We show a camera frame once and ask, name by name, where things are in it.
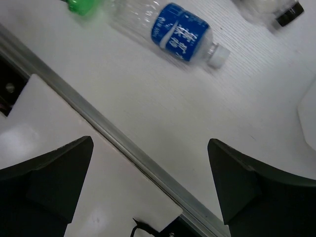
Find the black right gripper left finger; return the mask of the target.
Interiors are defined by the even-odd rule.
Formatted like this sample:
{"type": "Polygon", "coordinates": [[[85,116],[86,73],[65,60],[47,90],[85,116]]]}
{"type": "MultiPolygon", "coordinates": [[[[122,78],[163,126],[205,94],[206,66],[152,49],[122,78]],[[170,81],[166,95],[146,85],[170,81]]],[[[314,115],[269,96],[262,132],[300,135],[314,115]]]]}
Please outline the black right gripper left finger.
{"type": "Polygon", "coordinates": [[[62,237],[73,220],[94,143],[83,136],[0,171],[0,235],[62,237]]]}

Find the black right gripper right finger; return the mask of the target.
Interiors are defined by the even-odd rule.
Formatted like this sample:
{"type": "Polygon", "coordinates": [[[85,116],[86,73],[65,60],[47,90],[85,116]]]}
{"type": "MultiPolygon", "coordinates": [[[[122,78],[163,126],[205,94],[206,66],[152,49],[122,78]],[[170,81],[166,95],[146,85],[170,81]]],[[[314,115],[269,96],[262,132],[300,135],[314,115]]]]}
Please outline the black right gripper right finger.
{"type": "Polygon", "coordinates": [[[316,182],[249,157],[218,139],[208,156],[233,237],[314,237],[316,182]]]}

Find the clear bottle black cap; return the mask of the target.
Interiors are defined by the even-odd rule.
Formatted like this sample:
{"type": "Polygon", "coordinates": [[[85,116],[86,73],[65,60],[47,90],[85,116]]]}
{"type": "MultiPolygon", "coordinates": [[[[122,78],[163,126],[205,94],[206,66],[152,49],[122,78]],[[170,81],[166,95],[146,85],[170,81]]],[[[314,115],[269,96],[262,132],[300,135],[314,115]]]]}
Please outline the clear bottle black cap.
{"type": "Polygon", "coordinates": [[[242,17],[264,26],[285,27],[304,13],[297,0],[235,0],[242,17]]]}

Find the clear bottle blue label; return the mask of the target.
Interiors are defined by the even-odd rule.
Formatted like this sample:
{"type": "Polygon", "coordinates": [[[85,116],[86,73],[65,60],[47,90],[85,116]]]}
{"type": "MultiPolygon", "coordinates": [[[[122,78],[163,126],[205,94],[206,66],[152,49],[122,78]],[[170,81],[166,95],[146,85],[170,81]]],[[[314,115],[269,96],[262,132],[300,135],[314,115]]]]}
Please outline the clear bottle blue label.
{"type": "Polygon", "coordinates": [[[169,0],[110,0],[105,8],[115,29],[184,64],[219,69],[230,55],[205,20],[169,0]]]}

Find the green plastic bottle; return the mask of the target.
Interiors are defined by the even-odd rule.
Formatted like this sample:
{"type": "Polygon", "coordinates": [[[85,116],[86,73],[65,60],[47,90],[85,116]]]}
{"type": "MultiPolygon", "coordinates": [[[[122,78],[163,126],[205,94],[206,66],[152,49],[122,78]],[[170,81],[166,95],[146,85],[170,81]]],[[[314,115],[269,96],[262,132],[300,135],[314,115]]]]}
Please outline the green plastic bottle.
{"type": "Polygon", "coordinates": [[[98,0],[65,0],[67,8],[71,13],[77,14],[79,16],[86,16],[91,13],[96,5],[98,0]]]}

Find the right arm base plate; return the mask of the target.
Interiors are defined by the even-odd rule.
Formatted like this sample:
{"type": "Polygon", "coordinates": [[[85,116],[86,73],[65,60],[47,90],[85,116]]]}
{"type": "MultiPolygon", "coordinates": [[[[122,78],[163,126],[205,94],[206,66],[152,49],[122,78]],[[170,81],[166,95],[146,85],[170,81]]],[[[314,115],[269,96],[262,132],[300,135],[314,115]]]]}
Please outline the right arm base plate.
{"type": "Polygon", "coordinates": [[[29,80],[22,70],[0,56],[0,113],[7,117],[29,80]]]}

